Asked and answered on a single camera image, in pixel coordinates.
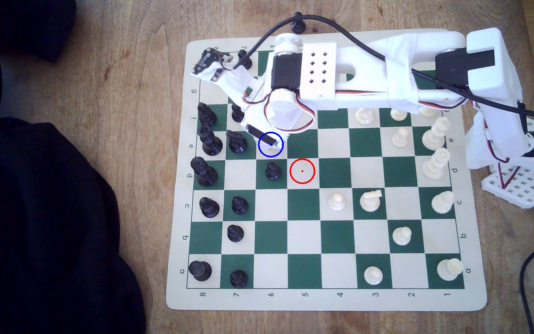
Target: chess piece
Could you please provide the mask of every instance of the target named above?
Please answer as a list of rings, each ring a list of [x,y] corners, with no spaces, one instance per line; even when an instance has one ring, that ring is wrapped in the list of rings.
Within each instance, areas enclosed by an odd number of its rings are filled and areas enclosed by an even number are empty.
[[[438,117],[432,128],[422,135],[421,142],[427,149],[435,151],[445,144],[445,134],[449,128],[450,120],[446,117]]]
[[[452,191],[443,191],[432,199],[432,209],[440,214],[445,214],[450,211],[454,201],[455,195]]]
[[[450,152],[446,148],[438,148],[434,154],[422,164],[422,171],[427,178],[440,179],[449,163]]]

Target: white square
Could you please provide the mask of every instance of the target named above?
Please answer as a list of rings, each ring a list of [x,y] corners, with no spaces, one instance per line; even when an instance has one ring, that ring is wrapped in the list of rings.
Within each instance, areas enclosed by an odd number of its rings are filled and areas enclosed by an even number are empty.
[[[355,254],[321,254],[323,289],[358,287]]]
[[[428,288],[426,254],[391,254],[390,277],[393,289]]]
[[[242,227],[244,236],[239,242],[228,239],[228,226]],[[222,254],[254,254],[255,253],[255,222],[224,222],[222,224]]]
[[[382,156],[414,156],[416,151],[414,150],[414,135],[411,126],[405,128],[409,132],[407,136],[407,145],[403,148],[398,148],[393,144],[392,137],[399,131],[401,127],[389,127],[381,128],[381,148]]]
[[[288,254],[255,254],[253,287],[287,288]]]
[[[350,129],[318,129],[319,158],[350,156]]]
[[[385,172],[382,156],[351,157],[352,188],[384,188]]]
[[[386,218],[421,219],[420,192],[416,186],[385,188]]]
[[[193,277],[193,275],[191,275],[191,273],[189,273],[189,269],[187,268],[187,275],[189,275],[189,277],[187,278],[187,288],[219,288],[219,279],[222,269],[222,255],[190,254],[189,263],[193,261],[205,261],[209,263],[209,265],[211,266],[211,276],[207,280],[199,282]]]
[[[356,254],[389,254],[389,224],[385,220],[354,221]]]
[[[288,221],[288,254],[320,254],[321,222]]]
[[[308,159],[310,162],[306,160],[298,160],[296,163],[294,163],[294,161],[296,160],[298,159],[287,160],[288,172],[286,174],[288,175],[288,189],[318,189],[320,183],[319,159]],[[305,184],[299,184],[292,179],[292,176],[298,182],[308,182],[308,180],[310,180],[311,178],[312,180]]]
[[[339,211],[331,209],[329,199],[334,193],[340,193],[345,200],[345,206]],[[322,221],[351,221],[354,218],[354,205],[351,188],[321,188],[319,189],[319,204]]]
[[[226,171],[224,172],[225,190],[254,190],[256,184],[256,161],[247,160],[226,160]]]
[[[288,190],[257,189],[255,190],[256,221],[287,221]]]
[[[417,185],[426,186],[450,186],[449,164],[444,168],[445,173],[439,179],[431,179],[424,175],[422,165],[430,159],[430,156],[415,156]]]
[[[424,235],[425,253],[459,253],[455,219],[423,219],[421,230]]]
[[[210,198],[219,204],[219,213],[216,217],[207,218],[201,213],[199,200],[202,197]],[[193,222],[220,222],[224,217],[224,191],[223,190],[193,190]]]

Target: green square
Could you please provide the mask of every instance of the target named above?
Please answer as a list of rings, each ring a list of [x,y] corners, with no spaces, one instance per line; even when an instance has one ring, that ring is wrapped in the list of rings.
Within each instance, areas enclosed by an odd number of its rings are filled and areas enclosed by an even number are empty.
[[[318,221],[319,209],[318,189],[288,189],[289,221]]]
[[[224,161],[224,160],[213,160],[213,161],[207,161],[207,164],[212,166],[215,169],[215,171],[218,173],[217,181],[215,181],[215,183],[212,184],[211,186],[202,186],[199,183],[197,183],[197,181],[196,181],[197,175],[195,175],[195,173],[193,173],[192,169],[189,169],[190,173],[188,175],[190,175],[191,178],[193,179],[193,189],[194,190],[201,190],[201,189],[203,189],[203,190],[214,190],[214,189],[221,190],[221,189],[224,189],[224,173],[226,171],[226,161]]]
[[[255,254],[286,254],[288,222],[255,222]]]
[[[232,199],[241,196],[248,201],[248,210],[239,215],[232,210]],[[226,190],[224,191],[224,221],[254,221],[255,220],[255,190]]]
[[[228,120],[228,105],[207,105],[215,112],[218,118],[215,124],[211,126],[211,131],[226,131],[226,122]],[[201,122],[197,120],[197,128],[201,126]]]
[[[362,194],[369,191],[380,190],[382,193],[381,205],[374,212],[368,212],[362,209],[360,205],[360,197]],[[385,201],[385,189],[382,188],[354,188],[352,191],[353,203],[354,203],[354,219],[386,219],[386,201]]]
[[[248,282],[240,289],[253,288],[253,268],[255,265],[255,256],[253,254],[222,254],[222,269],[219,280],[221,289],[234,289],[230,283],[230,274],[235,270],[242,270],[248,275]]]
[[[455,206],[447,213],[438,213],[432,209],[432,199],[443,191],[451,190],[449,186],[435,186],[429,188],[419,188],[420,208],[422,219],[455,219]]]
[[[364,272],[368,267],[377,267],[382,271],[382,281],[377,285],[370,285],[364,279]],[[393,282],[390,276],[389,254],[356,254],[355,268],[358,275],[359,289],[392,289]]]
[[[267,163],[274,162],[281,168],[281,177],[276,181],[271,181],[265,176]],[[256,165],[256,188],[257,189],[286,189],[288,186],[288,161],[286,159],[277,160],[257,160]]]
[[[351,188],[350,158],[319,159],[321,188]]]
[[[350,129],[350,156],[381,156],[381,129]]]
[[[189,254],[220,254],[222,222],[192,222],[189,239]]]
[[[288,138],[288,158],[319,157],[319,142],[316,129],[291,135]]]
[[[319,129],[347,128],[347,109],[318,110]]]
[[[459,259],[460,254],[426,254],[426,268],[428,270],[428,289],[465,289],[463,273],[454,280],[443,280],[438,276],[438,264],[442,260]]]
[[[255,141],[255,138],[246,131],[234,131],[234,132],[242,134],[242,136],[246,139],[246,142],[248,143],[248,147],[246,148],[244,152],[240,154],[234,153],[230,149],[230,140],[226,139],[226,143],[224,143],[224,149],[226,150],[226,160],[256,159],[257,143]]]
[[[321,255],[288,254],[288,289],[321,289]]]
[[[416,159],[412,156],[382,158],[385,186],[417,186]]]
[[[388,221],[389,246],[391,253],[424,253],[424,235],[421,231],[421,221]],[[393,241],[393,231],[400,227],[409,227],[411,240],[405,246],[399,246]]]
[[[379,108],[379,115],[381,117],[381,128],[388,126],[411,126],[411,114],[407,113],[407,117],[403,121],[396,121],[390,116],[390,108]]]
[[[322,221],[321,253],[355,253],[354,221]]]

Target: blue circle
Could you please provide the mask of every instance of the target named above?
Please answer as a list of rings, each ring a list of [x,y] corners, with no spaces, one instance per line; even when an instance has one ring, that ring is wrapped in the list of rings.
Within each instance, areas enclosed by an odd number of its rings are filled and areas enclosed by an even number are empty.
[[[279,137],[279,139],[281,139],[281,149],[279,150],[279,152],[276,154],[276,155],[266,155],[263,153],[263,151],[261,150],[261,139],[263,139],[263,137],[267,134],[267,133],[273,133],[275,134],[276,136]],[[278,134],[278,133],[274,133],[274,132],[266,132],[264,133],[261,138],[259,138],[259,142],[257,143],[257,147],[259,148],[259,152],[261,152],[262,155],[266,156],[266,157],[275,157],[275,156],[278,156],[283,150],[284,150],[284,139]]]

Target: dark cloth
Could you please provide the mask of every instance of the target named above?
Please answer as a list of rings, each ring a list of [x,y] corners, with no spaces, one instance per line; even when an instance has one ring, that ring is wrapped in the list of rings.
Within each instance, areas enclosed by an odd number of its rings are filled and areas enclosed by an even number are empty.
[[[0,1],[0,50],[55,60],[74,14],[74,0]],[[143,333],[119,231],[111,187],[53,125],[0,119],[1,333]]]

